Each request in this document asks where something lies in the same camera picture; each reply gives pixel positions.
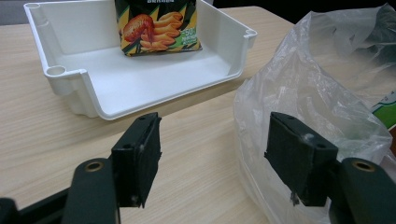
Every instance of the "dark background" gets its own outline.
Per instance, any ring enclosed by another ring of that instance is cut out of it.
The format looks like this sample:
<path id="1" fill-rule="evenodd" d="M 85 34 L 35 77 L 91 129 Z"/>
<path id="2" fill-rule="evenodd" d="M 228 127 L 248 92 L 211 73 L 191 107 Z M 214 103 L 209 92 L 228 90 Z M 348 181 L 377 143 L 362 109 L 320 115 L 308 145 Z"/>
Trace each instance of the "dark background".
<path id="1" fill-rule="evenodd" d="M 247 6 L 263 7 L 287 21 L 297 23 L 297 21 L 302 19 L 309 11 L 327 12 L 349 8 L 381 7 L 386 3 L 396 8 L 396 0 L 214 0 L 213 6 L 218 8 Z"/>

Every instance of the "clear plastic bag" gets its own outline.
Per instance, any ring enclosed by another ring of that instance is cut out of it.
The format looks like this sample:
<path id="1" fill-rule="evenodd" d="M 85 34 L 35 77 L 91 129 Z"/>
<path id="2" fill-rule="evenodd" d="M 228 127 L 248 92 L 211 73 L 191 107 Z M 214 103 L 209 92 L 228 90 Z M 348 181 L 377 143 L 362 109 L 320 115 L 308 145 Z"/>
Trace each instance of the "clear plastic bag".
<path id="1" fill-rule="evenodd" d="M 271 223 L 330 223 L 328 207 L 293 206 L 263 154 L 270 113 L 300 119 L 339 147 L 337 160 L 379 164 L 391 136 L 370 107 L 396 86 L 396 14 L 382 7 L 308 13 L 236 92 L 239 171 Z"/>

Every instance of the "wooden table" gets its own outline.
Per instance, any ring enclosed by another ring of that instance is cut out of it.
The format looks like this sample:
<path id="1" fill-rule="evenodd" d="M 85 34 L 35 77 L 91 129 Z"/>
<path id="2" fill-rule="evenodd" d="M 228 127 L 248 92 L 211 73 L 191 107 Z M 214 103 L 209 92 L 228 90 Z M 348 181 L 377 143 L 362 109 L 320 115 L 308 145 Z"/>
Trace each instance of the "wooden table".
<path id="1" fill-rule="evenodd" d="M 80 163 L 108 157 L 135 118 L 157 111 L 159 172 L 146 208 L 121 208 L 122 223 L 268 223 L 237 173 L 233 98 L 292 24 L 259 7 L 223 11 L 259 33 L 240 78 L 112 121 L 71 113 L 43 75 L 30 26 L 0 26 L 0 197 L 23 208 L 68 188 Z"/>

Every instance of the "tray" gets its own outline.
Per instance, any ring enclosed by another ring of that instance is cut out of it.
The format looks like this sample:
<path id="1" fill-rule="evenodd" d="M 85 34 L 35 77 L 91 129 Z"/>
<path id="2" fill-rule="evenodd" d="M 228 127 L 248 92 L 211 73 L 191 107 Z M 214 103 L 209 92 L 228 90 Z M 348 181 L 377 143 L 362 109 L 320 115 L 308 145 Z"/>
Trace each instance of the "tray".
<path id="1" fill-rule="evenodd" d="M 257 33 L 197 0 L 203 50 L 127 57 L 112 0 L 24 5 L 45 77 L 72 112 L 117 119 L 239 77 Z"/>

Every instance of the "snack package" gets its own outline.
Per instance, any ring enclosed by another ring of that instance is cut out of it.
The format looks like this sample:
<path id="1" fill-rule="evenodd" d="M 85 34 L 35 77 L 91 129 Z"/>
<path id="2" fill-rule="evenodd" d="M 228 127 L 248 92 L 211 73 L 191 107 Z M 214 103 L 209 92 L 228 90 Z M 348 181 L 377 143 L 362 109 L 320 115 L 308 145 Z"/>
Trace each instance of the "snack package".
<path id="1" fill-rule="evenodd" d="M 195 0 L 115 0 L 120 48 L 127 56 L 202 49 Z"/>

